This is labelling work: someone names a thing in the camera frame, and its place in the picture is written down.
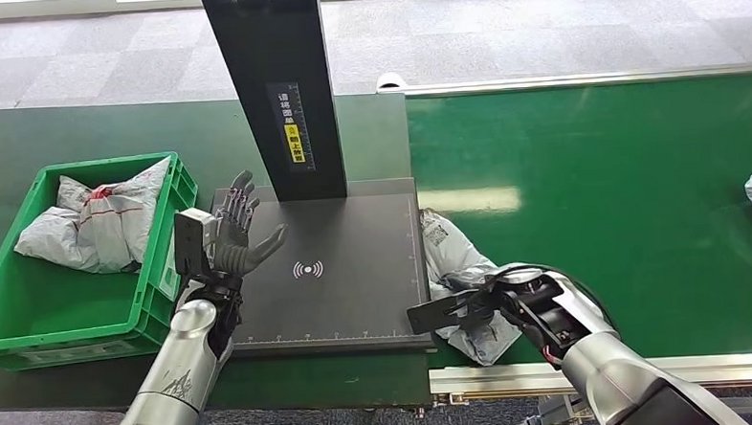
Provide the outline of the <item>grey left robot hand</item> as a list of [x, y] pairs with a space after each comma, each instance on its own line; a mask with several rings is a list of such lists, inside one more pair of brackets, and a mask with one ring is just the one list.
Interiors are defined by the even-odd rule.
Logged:
[[214, 241], [214, 269], [244, 277], [272, 256], [284, 243], [288, 226], [278, 224], [274, 231], [252, 246], [250, 230], [259, 198], [254, 195], [253, 174], [243, 170], [235, 176], [216, 211], [217, 236]]

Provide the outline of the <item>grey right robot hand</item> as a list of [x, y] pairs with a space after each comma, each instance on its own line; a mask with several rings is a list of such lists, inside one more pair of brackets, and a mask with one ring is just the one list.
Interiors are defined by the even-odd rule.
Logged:
[[499, 308], [496, 282], [500, 270], [476, 265], [445, 274], [438, 281], [456, 296], [452, 314], [463, 329], [477, 328], [490, 323]]

